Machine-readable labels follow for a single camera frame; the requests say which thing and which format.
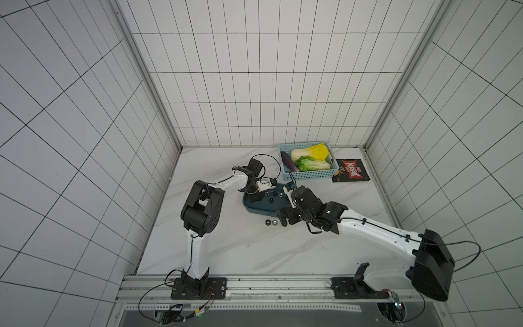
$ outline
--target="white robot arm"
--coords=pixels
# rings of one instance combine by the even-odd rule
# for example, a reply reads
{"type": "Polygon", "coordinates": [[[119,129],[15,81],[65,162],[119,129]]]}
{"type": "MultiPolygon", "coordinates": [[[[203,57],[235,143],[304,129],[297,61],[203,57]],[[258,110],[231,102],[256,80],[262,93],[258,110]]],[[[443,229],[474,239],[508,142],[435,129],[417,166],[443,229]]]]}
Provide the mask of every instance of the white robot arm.
{"type": "MultiPolygon", "coordinates": [[[[251,159],[248,166],[234,167],[233,173],[220,180],[213,183],[197,181],[193,185],[181,212],[187,229],[189,258],[181,283],[196,297],[207,290],[208,233],[218,223],[223,198],[241,190],[256,199],[263,197],[263,190],[276,187],[275,179],[266,183],[257,181],[261,167],[259,161],[251,159]]],[[[448,299],[455,262],[437,233],[426,230],[424,234],[418,234],[393,228],[342,204],[324,204],[311,190],[304,186],[296,188],[292,182],[283,190],[290,203],[274,210],[282,226],[305,221],[313,234],[331,231],[383,249],[384,256],[378,263],[360,265],[345,294],[354,294],[354,298],[380,298],[384,295],[382,290],[414,288],[438,301],[448,299]],[[313,232],[309,224],[319,230],[313,232]]]]}

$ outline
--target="blue tray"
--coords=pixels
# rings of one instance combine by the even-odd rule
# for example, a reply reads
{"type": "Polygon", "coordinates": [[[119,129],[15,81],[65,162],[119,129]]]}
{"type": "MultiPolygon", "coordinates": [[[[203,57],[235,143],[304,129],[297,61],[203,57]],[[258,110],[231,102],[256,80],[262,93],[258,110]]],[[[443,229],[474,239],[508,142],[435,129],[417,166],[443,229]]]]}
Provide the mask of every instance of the blue tray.
{"type": "MultiPolygon", "coordinates": [[[[325,159],[326,162],[331,164],[331,169],[323,170],[323,171],[309,171],[309,172],[297,172],[292,173],[292,176],[295,179],[311,179],[311,178],[330,178],[336,174],[336,172],[339,169],[338,162],[336,161],[336,158],[332,154],[331,147],[327,144],[327,142],[305,142],[305,143],[292,143],[292,144],[282,144],[278,146],[278,152],[284,151],[289,156],[291,156],[291,151],[294,149],[305,149],[313,145],[317,145],[323,143],[328,148],[328,157],[325,159]]],[[[285,181],[291,180],[291,172],[285,167],[285,165],[281,164],[281,172],[283,174],[283,179],[285,181]]]]}

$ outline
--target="eggplant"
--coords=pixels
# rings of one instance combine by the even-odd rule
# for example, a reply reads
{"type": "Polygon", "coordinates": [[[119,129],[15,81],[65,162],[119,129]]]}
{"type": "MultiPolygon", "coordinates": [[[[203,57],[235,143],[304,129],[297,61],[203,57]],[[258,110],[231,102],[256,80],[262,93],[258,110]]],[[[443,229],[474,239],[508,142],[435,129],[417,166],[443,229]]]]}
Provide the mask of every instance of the eggplant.
{"type": "Polygon", "coordinates": [[[299,172],[300,170],[296,167],[296,165],[292,162],[292,159],[291,157],[289,157],[289,155],[284,152],[284,151],[281,151],[280,152],[281,154],[281,160],[283,161],[283,164],[290,170],[292,171],[293,173],[296,173],[296,172],[299,172]]]}

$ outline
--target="metal frame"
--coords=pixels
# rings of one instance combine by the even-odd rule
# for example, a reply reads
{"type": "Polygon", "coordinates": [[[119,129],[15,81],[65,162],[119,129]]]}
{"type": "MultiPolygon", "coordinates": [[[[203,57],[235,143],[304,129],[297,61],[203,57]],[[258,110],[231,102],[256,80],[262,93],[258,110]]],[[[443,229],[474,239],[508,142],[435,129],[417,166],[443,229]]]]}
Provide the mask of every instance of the metal frame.
{"type": "Polygon", "coordinates": [[[117,0],[106,0],[109,6],[111,7],[112,14],[116,17],[118,21],[118,25],[120,26],[121,31],[123,32],[123,38],[131,48],[131,55],[133,56],[135,62],[138,64],[138,69],[140,70],[140,73],[144,76],[144,82],[146,87],[149,89],[149,92],[153,96],[154,102],[160,109],[160,112],[162,113],[162,119],[165,122],[165,124],[169,127],[169,131],[171,135],[173,136],[176,150],[178,151],[178,154],[180,154],[183,146],[180,143],[180,140],[178,138],[178,135],[176,135],[176,132],[174,130],[173,124],[171,123],[169,116],[167,114],[167,111],[165,109],[165,106],[163,105],[163,102],[160,100],[160,97],[158,96],[158,90],[156,89],[156,86],[154,85],[151,75],[149,74],[148,70],[146,69],[145,62],[143,61],[142,54],[138,50],[138,46],[136,45],[136,42],[134,40],[134,37],[131,33],[131,29],[129,28],[129,25],[127,24],[127,21],[125,17],[122,15],[122,10],[120,8],[120,4],[117,0]]]}
{"type": "MultiPolygon", "coordinates": [[[[213,275],[226,277],[226,299],[216,300],[211,310],[341,310],[361,312],[358,303],[384,302],[383,299],[338,300],[331,290],[332,277],[352,277],[353,275],[213,275]]],[[[165,275],[125,276],[115,306],[107,326],[120,324],[125,311],[138,310],[138,302],[143,294],[154,286],[163,284],[165,275]]],[[[174,280],[179,275],[170,275],[174,280]]],[[[189,308],[197,308],[206,302],[202,300],[171,300],[171,288],[158,287],[148,293],[140,304],[142,310],[168,310],[176,303],[184,303],[189,308]]],[[[395,290],[402,302],[420,302],[421,296],[414,289],[395,290]]],[[[445,326],[453,327],[450,313],[443,304],[436,310],[445,326]]]]}
{"type": "Polygon", "coordinates": [[[396,104],[397,100],[399,99],[402,91],[405,89],[405,87],[408,84],[408,80],[410,80],[412,74],[416,70],[419,62],[421,61],[423,55],[425,54],[425,51],[427,50],[430,42],[432,41],[434,35],[436,34],[439,26],[441,25],[441,22],[447,15],[447,12],[449,11],[451,5],[454,3],[455,0],[441,0],[441,2],[438,5],[438,8],[436,9],[436,13],[432,17],[430,23],[427,26],[427,29],[423,33],[423,37],[421,41],[419,42],[418,46],[416,47],[416,50],[414,51],[414,54],[412,55],[411,59],[409,60],[405,71],[401,75],[400,80],[396,84],[396,87],[394,87],[394,91],[392,92],[391,96],[389,97],[389,100],[387,101],[385,108],[383,109],[380,118],[378,119],[378,122],[372,129],[372,133],[370,134],[369,140],[367,143],[363,145],[364,148],[368,148],[370,144],[374,141],[376,136],[378,135],[378,131],[380,130],[381,126],[385,122],[385,119],[389,115],[389,113],[392,111],[392,108],[396,104]]]}

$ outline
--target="marble tabletop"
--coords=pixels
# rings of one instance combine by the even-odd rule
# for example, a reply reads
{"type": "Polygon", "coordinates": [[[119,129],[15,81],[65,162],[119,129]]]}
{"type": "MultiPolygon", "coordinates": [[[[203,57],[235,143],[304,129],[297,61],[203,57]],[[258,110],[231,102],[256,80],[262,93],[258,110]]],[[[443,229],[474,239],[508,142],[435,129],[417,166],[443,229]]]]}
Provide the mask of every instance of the marble tabletop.
{"type": "MultiPolygon", "coordinates": [[[[334,148],[333,152],[339,159],[363,160],[358,148],[334,148]]],[[[184,267],[188,260],[187,236],[180,212],[192,185],[199,179],[219,179],[233,166],[247,165],[258,153],[278,158],[277,149],[271,148],[183,149],[138,274],[165,275],[184,267]]],[[[279,166],[273,159],[257,159],[265,165],[266,176],[278,174],[279,166]]],[[[284,183],[282,176],[278,182],[284,183]]],[[[392,225],[373,181],[333,183],[330,178],[320,178],[297,182],[310,188],[323,202],[335,201],[392,225]]],[[[233,192],[223,201],[220,221],[210,234],[211,274],[354,274],[359,263],[383,256],[381,249],[358,239],[331,232],[310,234],[304,222],[287,227],[266,226],[268,217],[248,212],[242,196],[243,193],[233,192]]]]}

